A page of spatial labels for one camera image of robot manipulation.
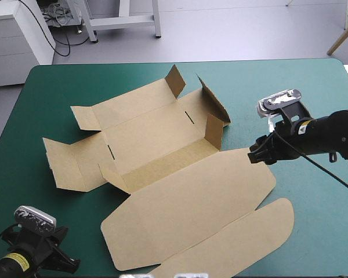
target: cardboard box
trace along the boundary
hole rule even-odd
[[[106,182],[131,194],[102,225],[115,266],[161,264],[156,278],[208,272],[228,278],[288,238],[286,199],[254,211],[276,180],[248,149],[221,151],[230,118],[200,79],[175,66],[163,79],[92,107],[72,107],[79,127],[100,131],[71,145],[44,138],[58,188],[90,191]]]
[[[115,267],[229,278],[282,245],[292,205],[280,199],[254,211],[276,180],[247,153],[217,152],[133,193],[101,225]]]
[[[151,84],[71,107],[81,129],[100,132],[71,145],[43,139],[57,187],[87,192],[108,180],[132,193],[218,152],[230,118],[200,82],[178,98],[185,82],[174,65]]]

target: cardboard panel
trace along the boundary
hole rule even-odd
[[[276,180],[247,153],[217,152],[129,197],[101,225],[116,268],[159,264],[257,208]]]
[[[233,277],[279,248],[289,238],[293,223],[290,201],[278,199],[172,256],[150,274],[168,278],[176,273],[205,272],[209,277]]]
[[[106,129],[174,101],[175,97],[167,82],[165,79],[160,79],[96,104],[93,106],[93,110],[102,129]]]
[[[206,139],[201,139],[182,149],[174,151],[163,158],[153,160],[141,168],[123,175],[122,178],[128,188],[128,193],[132,193],[209,155],[212,155],[217,151],[218,149]]]
[[[178,103],[171,103],[104,131],[120,174],[203,138]]]
[[[102,133],[97,133],[71,145],[72,152],[84,178],[86,191],[90,191],[106,183],[99,163],[115,169],[114,160],[104,142]]]

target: wooden chair leg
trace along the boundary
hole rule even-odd
[[[348,29],[336,40],[336,42],[327,51],[327,55],[331,56],[336,49],[348,38]]]

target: green table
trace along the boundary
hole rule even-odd
[[[93,105],[162,78],[172,63],[53,65],[34,68],[0,138],[0,231],[21,204],[37,207],[70,228],[64,251],[82,260],[78,276],[120,274],[114,267],[100,223],[128,195],[105,184],[89,193],[56,189],[42,137],[72,143],[93,134],[78,128],[71,105]],[[228,110],[231,126],[223,150],[248,147],[267,133],[256,102],[297,88],[313,117],[348,109],[348,76],[334,59],[177,63],[187,82],[184,93],[208,84]],[[348,182],[348,163],[315,159]],[[348,275],[348,190],[303,159],[270,167],[275,190],[264,201],[287,197],[295,226],[277,251],[242,275]],[[6,245],[0,243],[0,257]]]

